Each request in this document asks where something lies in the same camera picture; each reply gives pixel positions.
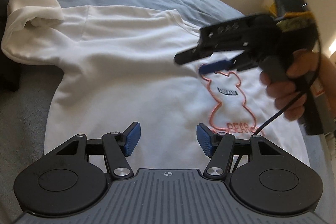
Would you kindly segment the person right hand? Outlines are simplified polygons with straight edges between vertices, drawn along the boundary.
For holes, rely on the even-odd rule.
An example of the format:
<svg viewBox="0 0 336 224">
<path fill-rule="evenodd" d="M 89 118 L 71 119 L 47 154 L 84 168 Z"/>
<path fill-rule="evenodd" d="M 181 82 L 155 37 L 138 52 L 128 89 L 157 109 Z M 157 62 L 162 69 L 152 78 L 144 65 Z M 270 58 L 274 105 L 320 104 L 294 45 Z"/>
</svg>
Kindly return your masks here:
<svg viewBox="0 0 336 224">
<path fill-rule="evenodd" d="M 319 69 L 319 81 L 327 96 L 332 116 L 335 116 L 335 65 L 324 54 L 299 50 L 294 53 L 294 61 L 286 73 L 289 81 L 273 82 L 265 72 L 260 74 L 260 81 L 266 86 L 268 96 L 274 99 L 276 109 L 281 110 L 298 95 L 292 79 L 316 69 Z"/>
</svg>

